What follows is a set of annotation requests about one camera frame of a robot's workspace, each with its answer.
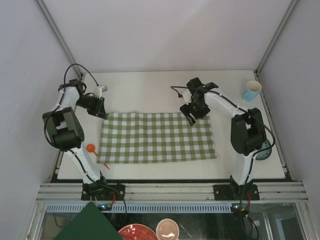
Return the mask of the green white checkered cloth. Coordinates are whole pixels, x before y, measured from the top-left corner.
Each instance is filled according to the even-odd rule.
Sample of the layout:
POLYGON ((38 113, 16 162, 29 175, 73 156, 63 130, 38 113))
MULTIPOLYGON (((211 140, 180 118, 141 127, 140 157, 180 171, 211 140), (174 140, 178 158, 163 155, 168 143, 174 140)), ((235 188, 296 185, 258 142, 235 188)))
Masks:
POLYGON ((216 159, 209 116, 191 126, 179 112, 116 113, 102 123, 100 164, 158 164, 216 159))

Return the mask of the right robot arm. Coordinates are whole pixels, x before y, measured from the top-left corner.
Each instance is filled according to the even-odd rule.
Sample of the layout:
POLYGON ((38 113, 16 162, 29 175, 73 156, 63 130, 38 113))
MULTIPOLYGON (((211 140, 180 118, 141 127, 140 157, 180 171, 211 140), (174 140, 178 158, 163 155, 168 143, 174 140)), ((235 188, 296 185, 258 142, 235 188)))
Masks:
POLYGON ((180 111, 191 126, 203 119, 212 109, 224 113, 230 120, 230 142, 236 152, 235 170, 226 190, 215 185, 218 197, 240 200, 252 187, 252 170, 258 152, 267 140, 266 126, 258 108, 245 108, 225 96, 213 82, 203 84, 196 77, 191 79, 177 95, 184 100, 180 111))

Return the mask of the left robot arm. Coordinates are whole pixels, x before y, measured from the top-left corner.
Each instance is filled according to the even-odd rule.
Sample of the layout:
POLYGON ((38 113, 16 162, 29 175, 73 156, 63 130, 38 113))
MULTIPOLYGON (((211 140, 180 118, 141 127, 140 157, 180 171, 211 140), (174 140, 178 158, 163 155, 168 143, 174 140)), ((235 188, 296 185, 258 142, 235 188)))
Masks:
POLYGON ((103 179, 99 168, 93 163, 84 145, 85 132, 78 120, 75 109, 81 107, 91 116, 107 119, 105 85, 97 85, 93 93, 85 93, 87 86, 78 79, 61 84, 54 108, 42 115, 44 136, 54 148, 65 152, 78 167, 84 184, 93 184, 103 179))

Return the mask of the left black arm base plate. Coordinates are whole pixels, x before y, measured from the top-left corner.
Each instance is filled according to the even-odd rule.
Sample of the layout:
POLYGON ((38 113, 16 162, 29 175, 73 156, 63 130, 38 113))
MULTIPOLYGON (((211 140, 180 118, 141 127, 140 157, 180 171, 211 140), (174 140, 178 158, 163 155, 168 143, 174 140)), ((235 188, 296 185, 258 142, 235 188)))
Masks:
POLYGON ((125 186, 123 184, 102 186, 97 183, 84 183, 82 185, 82 201, 111 201, 114 197, 121 201, 124 196, 125 186))

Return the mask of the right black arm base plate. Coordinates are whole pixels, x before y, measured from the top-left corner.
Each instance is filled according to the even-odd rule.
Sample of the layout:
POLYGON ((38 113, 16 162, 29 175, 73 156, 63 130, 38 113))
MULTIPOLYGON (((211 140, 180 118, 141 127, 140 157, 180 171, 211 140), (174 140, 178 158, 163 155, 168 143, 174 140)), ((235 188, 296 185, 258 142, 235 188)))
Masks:
POLYGON ((260 200, 256 184, 247 184, 246 186, 237 186, 231 183, 215 184, 213 186, 213 193, 216 201, 247 201, 249 197, 253 201, 260 200))

